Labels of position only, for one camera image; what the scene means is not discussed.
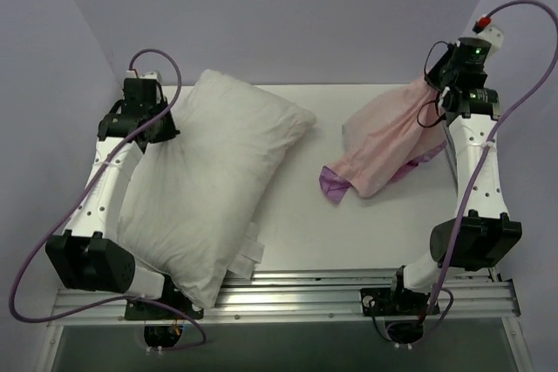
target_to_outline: white tabletop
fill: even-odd
[[[393,85],[261,86],[316,114],[288,151],[256,210],[265,245],[257,270],[399,267],[427,251],[432,228],[453,217],[456,193],[441,153],[368,200],[350,190],[332,205],[319,187],[322,166],[343,153],[341,125]]]

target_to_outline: cable connector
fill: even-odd
[[[444,109],[444,98],[446,97],[446,95],[449,91],[450,91],[450,88],[448,86],[446,86],[444,88],[444,90],[440,93],[438,103],[436,104],[438,109]]]
[[[492,19],[490,17],[486,17],[483,15],[482,17],[479,18],[477,22],[474,23],[473,32],[475,34],[482,32],[491,22]]]
[[[124,78],[140,78],[140,75],[136,69],[126,70],[126,76]]]
[[[494,143],[493,141],[485,141],[484,143],[480,143],[479,144],[480,148],[496,148],[496,143]]]

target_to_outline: black mounting bracket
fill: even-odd
[[[99,123],[97,138],[104,141],[107,137],[124,138],[138,129],[168,105],[163,96],[160,83],[151,78],[126,78],[124,95]],[[176,129],[173,116],[168,112],[157,124],[153,124],[134,137],[142,152],[147,144],[160,143],[173,139],[180,131]]]
[[[397,300],[391,298],[391,290],[388,287],[366,287],[360,290],[360,301],[365,317],[397,317],[397,316],[419,316],[424,315],[428,306],[428,294],[419,294],[407,291],[405,305],[400,305]],[[434,315],[439,314],[439,305],[436,304],[432,311]]]
[[[170,276],[165,275],[163,293],[157,302],[176,308],[194,320],[201,320],[203,318],[203,309],[194,309],[192,302],[174,286]],[[126,304],[124,319],[128,321],[153,321],[179,320],[180,317],[151,304],[130,300]]]
[[[454,223],[455,219],[449,220],[432,229],[430,255],[439,266],[446,257]],[[450,266],[461,267],[469,272],[494,267],[515,246],[522,234],[521,223],[511,221],[506,213],[501,213],[498,219],[485,218],[471,209],[461,220]]]

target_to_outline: gray floor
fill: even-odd
[[[501,321],[448,320],[421,347],[395,349],[371,322],[207,326],[202,348],[146,355],[142,328],[65,328],[55,371],[513,372]],[[192,327],[186,340],[198,338]]]

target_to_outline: purple fabric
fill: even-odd
[[[350,183],[324,166],[320,173],[320,187],[331,202],[338,204],[349,190]]]
[[[389,183],[399,182],[407,174],[417,168],[420,163],[426,163],[436,157],[436,155],[444,150],[445,147],[446,142],[443,142],[442,144],[432,148],[423,155],[407,162],[395,172],[395,174],[391,177]],[[329,167],[324,166],[322,172],[320,173],[320,187],[322,188],[325,196],[331,202],[338,204],[339,202],[341,202],[343,196],[345,196],[345,194],[351,187],[351,184],[348,180],[337,176],[331,169],[329,169]]]

